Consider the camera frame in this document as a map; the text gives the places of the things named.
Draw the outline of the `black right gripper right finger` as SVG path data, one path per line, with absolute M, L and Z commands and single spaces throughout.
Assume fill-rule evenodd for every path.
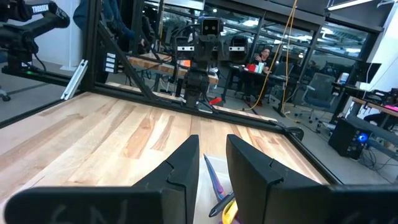
M 242 224 L 325 224 L 326 187 L 227 135 L 229 179 Z

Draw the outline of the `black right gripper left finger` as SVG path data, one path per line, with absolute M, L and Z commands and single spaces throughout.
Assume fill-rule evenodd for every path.
M 199 136 L 191 135 L 133 185 L 138 193 L 133 224 L 193 224 L 199 152 Z

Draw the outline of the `clear plastic supply box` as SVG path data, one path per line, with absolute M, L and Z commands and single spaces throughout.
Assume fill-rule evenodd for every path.
M 206 155 L 226 194 L 232 191 L 231 182 L 229 180 L 228 165 L 224 157 L 215 157 Z M 210 210 L 218 203 L 218 199 L 214 193 L 211 178 L 208 173 L 206 162 L 202 157 L 200 159 L 200 170 L 197 188 L 197 200 L 195 205 L 195 215 L 193 224 L 222 224 L 220 212 L 215 217 L 209 217 Z

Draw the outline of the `purple scissors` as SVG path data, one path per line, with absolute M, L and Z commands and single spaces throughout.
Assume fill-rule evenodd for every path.
M 209 176 L 211 179 L 213 191 L 215 193 L 217 201 L 220 202 L 226 195 L 224 192 L 224 188 L 223 188 L 220 180 L 218 179 L 218 176 L 217 176 L 209 158 L 205 154 L 203 156 L 204 156 L 205 164 L 206 164 L 206 167 L 208 169 L 208 173 L 209 173 Z

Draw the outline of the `dark brown pen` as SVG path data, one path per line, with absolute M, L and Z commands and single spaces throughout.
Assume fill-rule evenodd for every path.
M 225 197 L 223 197 L 209 212 L 209 217 L 215 217 L 217 214 L 219 214 L 226 206 L 228 203 L 230 203 L 234 199 L 234 192 L 231 192 L 227 194 Z

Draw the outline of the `yellow highlighter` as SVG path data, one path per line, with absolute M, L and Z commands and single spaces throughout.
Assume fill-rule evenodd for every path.
M 237 213 L 238 213 L 238 205 L 235 199 L 233 199 L 223 209 L 221 216 L 222 224 L 232 224 Z

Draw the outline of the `black box white labels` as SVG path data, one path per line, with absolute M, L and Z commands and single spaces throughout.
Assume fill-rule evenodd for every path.
M 104 57 L 104 71 L 108 73 L 118 72 L 118 58 L 116 54 L 106 53 Z

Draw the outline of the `person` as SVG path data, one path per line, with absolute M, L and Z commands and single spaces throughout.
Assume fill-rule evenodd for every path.
M 270 58 L 271 50 L 265 47 L 260 53 L 254 54 L 253 58 L 249 61 L 250 65 L 259 65 L 263 63 L 262 74 L 268 74 L 271 70 L 272 59 Z
M 103 15 L 106 22 L 109 22 L 110 29 L 121 38 L 127 40 L 136 40 L 136 33 L 128 28 L 122 20 L 117 0 L 101 0 L 103 7 Z M 86 35 L 86 27 L 88 25 L 88 0 L 81 0 L 73 13 L 73 21 L 82 31 L 83 40 Z

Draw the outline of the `wooden neighbouring table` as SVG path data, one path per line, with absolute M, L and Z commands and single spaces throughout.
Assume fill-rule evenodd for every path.
M 150 58 L 155 57 L 152 53 L 148 53 L 148 54 L 144 54 L 144 56 L 148 56 Z M 161 60 L 165 60 L 165 61 L 171 61 L 171 57 L 160 54 Z M 143 72 L 154 72 L 157 77 L 173 77 L 174 74 L 174 65 L 169 65 L 166 63 L 160 63 L 160 62 L 155 62 L 152 60 L 147 60 L 144 58 L 137 58 L 137 57 L 128 57 L 127 58 L 130 62 L 130 64 L 134 67 L 138 69 L 138 72 L 141 72 L 141 70 Z M 178 68 L 178 72 L 177 72 L 177 79 L 178 80 L 183 80 L 185 74 L 188 72 L 187 69 L 185 68 Z M 208 81 L 210 83 L 210 85 L 213 86 L 217 86 L 219 78 L 217 76 L 217 74 L 214 75 L 208 75 Z M 169 87 L 169 84 L 165 84 L 166 81 L 161 81 L 160 82 L 160 86 L 162 88 L 164 88 L 165 90 L 170 90 L 172 92 L 172 95 L 175 96 L 176 91 L 180 91 L 180 89 L 182 89 L 182 87 L 177 87 L 177 84 L 175 84 L 175 89 L 172 90 L 171 87 Z

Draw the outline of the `black desk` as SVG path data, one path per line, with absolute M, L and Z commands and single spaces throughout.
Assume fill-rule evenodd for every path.
M 262 73 L 256 73 L 256 72 L 249 71 L 248 68 L 245 67 L 244 65 L 232 65 L 232 64 L 230 64 L 229 65 L 229 72 L 228 72 L 228 75 L 226 76 L 226 85 L 224 87 L 223 93 L 221 94 L 221 99 L 222 99 L 223 102 L 226 101 L 225 97 L 226 97 L 227 90 L 228 90 L 228 88 L 230 86 L 229 83 L 230 83 L 230 81 L 233 78 L 233 76 L 232 76 L 232 72 L 233 71 L 244 72 L 244 73 L 251 74 L 251 75 L 257 75 L 257 76 L 265 77 L 265 75 L 262 74 Z M 295 83 L 293 81 L 288 81 L 287 78 L 283 77 L 282 75 L 269 75 L 266 79 L 270 80 L 272 82 L 273 86 L 271 87 L 271 89 L 273 87 L 275 87 L 275 86 L 280 86 L 283 91 L 286 90 L 286 84 L 289 84 L 289 83 L 293 83 L 294 84 Z M 278 112 L 281 117 L 284 118 L 284 117 L 287 116 L 282 111 L 282 104 L 284 103 L 284 100 L 282 98 L 276 98 L 276 97 L 272 96 L 271 92 L 269 92 L 268 94 L 265 94 L 264 96 L 267 97 L 267 102 L 268 103 L 270 103 L 271 100 L 278 101 L 279 102 L 278 106 L 274 106 L 273 109 L 276 112 Z

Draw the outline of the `black computer tower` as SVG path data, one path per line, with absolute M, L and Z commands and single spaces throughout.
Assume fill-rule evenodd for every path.
M 371 135 L 370 130 L 340 118 L 328 144 L 342 157 L 358 160 Z

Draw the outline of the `grey office chair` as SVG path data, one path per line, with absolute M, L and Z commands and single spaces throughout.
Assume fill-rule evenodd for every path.
M 322 73 L 315 73 L 310 83 L 305 86 L 304 94 L 301 98 L 305 106 L 311 109 L 308 116 L 309 123 L 318 120 L 315 117 L 315 110 L 331 108 L 336 95 L 333 94 L 333 83 L 335 77 Z

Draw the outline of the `black monitor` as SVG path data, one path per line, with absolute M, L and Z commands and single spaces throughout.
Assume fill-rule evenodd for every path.
M 381 63 L 358 62 L 356 65 L 355 80 L 362 83 L 370 83 L 379 70 Z

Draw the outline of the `silver aluminium bracket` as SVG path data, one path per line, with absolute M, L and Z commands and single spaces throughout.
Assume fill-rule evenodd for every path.
M 88 60 L 82 59 L 79 66 L 77 66 L 73 76 L 71 77 L 65 91 L 62 93 L 61 100 L 70 100 L 73 98 L 75 92 L 80 86 L 81 80 L 85 76 L 88 68 Z

